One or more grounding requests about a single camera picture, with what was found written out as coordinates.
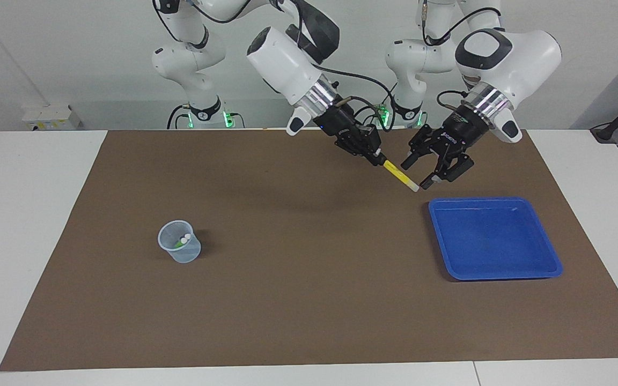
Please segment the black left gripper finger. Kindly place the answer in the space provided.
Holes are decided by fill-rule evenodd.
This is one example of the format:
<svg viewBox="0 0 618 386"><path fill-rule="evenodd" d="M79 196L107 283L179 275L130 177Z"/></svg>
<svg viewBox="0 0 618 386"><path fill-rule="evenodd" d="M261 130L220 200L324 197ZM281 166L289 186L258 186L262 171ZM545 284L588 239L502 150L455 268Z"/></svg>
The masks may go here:
<svg viewBox="0 0 618 386"><path fill-rule="evenodd" d="M439 142L439 139L434 139L434 137L440 134L440 129L434 129L430 125L422 125L417 134L409 141L409 154L400 166L410 168L420 157L434 153L432 146Z"/></svg>
<svg viewBox="0 0 618 386"><path fill-rule="evenodd" d="M464 152L459 154L444 153L437 157L437 163L427 178L420 183L420 187L424 190L429 189L435 183L442 181L454 182L466 171L474 166L473 159Z"/></svg>

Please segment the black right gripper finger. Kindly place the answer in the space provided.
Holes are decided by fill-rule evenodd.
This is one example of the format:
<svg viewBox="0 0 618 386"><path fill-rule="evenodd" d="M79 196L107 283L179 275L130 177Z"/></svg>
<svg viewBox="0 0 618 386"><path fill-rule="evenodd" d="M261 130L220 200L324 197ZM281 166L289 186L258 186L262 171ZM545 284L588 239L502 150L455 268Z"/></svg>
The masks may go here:
<svg viewBox="0 0 618 386"><path fill-rule="evenodd" d="M340 147L342 150L348 152L354 157L363 157L370 162L370 164L376 167L384 166L387 161L387 157L382 153L382 149L380 147L377 149L371 149L369 146L364 144L349 141L336 141L336 146Z"/></svg>
<svg viewBox="0 0 618 386"><path fill-rule="evenodd" d="M376 128L360 128L361 143L363 153L372 156L379 156L381 139L379 130Z"/></svg>

